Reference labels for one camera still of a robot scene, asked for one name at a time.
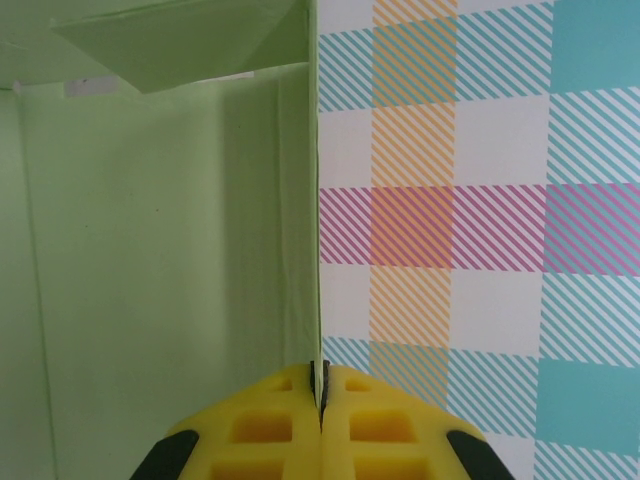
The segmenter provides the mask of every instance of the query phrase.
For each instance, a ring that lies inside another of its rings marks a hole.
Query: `green wall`
[[[53,478],[18,108],[0,91],[0,478]]]
[[[59,477],[128,478],[181,417],[317,354],[308,67],[21,100]]]

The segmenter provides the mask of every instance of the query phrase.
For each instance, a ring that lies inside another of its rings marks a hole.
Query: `pink diagonal stripes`
[[[543,186],[456,187],[453,262],[473,270],[542,271]]]
[[[320,259],[368,265],[371,258],[371,192],[366,188],[320,189]]]
[[[637,276],[640,188],[552,185],[547,194],[545,269]]]

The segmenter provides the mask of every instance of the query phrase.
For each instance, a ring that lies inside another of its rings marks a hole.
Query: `green cardboard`
[[[305,0],[189,0],[55,25],[141,92],[306,62]]]
[[[22,96],[58,476],[319,355],[309,68]]]
[[[318,4],[317,0],[310,0],[309,2],[309,162],[313,165],[314,169],[314,181],[311,185],[311,191],[313,192],[313,201],[311,204],[311,211],[313,212],[314,218],[317,220],[320,218],[319,212],[319,203],[318,203],[318,195],[319,191],[319,178],[320,173],[318,167],[320,165],[320,157],[318,151],[318,94],[319,94],[319,83],[318,83]],[[316,296],[313,298],[313,305],[316,310],[314,318],[317,319],[316,322],[316,336],[317,336],[317,345],[316,345],[316,358],[315,364],[322,365],[324,361],[323,349],[322,349],[322,321],[321,321],[321,312],[320,312],[320,271],[319,271],[319,262],[320,262],[320,242],[318,239],[320,238],[319,231],[319,222],[315,221],[313,224],[313,237],[316,239],[315,248],[313,250],[313,257],[317,259],[314,262],[315,270],[313,271],[313,275],[315,278],[315,293]],[[322,368],[316,369],[316,405],[318,409],[321,408],[321,400],[322,400],[322,388],[324,384],[324,370]]]
[[[0,478],[53,480],[38,286],[15,95],[0,91]]]

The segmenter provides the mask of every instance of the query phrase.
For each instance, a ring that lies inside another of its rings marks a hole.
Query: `striped pattern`
[[[545,268],[640,275],[640,186],[550,185]]]
[[[448,409],[483,431],[532,437],[537,375],[532,357],[451,350]]]
[[[458,100],[537,95],[551,84],[552,5],[461,15],[458,19]]]
[[[453,260],[457,268],[542,270],[545,189],[456,187]]]
[[[372,267],[370,294],[372,340],[448,346],[450,271]]]
[[[369,342],[342,337],[324,337],[322,355],[333,365],[346,365],[370,373]]]
[[[373,185],[451,186],[454,105],[373,111]]]
[[[640,181],[640,88],[551,96],[551,183]]]
[[[455,19],[376,27],[373,103],[376,107],[452,102]]]
[[[371,30],[320,35],[318,77],[321,112],[372,107]]]
[[[431,405],[447,399],[448,352],[441,348],[371,342],[371,374]]]
[[[540,353],[640,366],[640,278],[544,276]]]
[[[426,18],[454,17],[457,0],[376,0],[375,25],[419,22]]]
[[[536,442],[536,480],[637,480],[638,459],[586,448]]]
[[[320,189],[320,261],[368,265],[370,246],[371,191]]]
[[[374,188],[372,265],[451,267],[452,190]]]

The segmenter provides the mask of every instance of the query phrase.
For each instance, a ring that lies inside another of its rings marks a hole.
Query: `checkered pattern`
[[[640,2],[320,2],[324,352],[640,478]]]

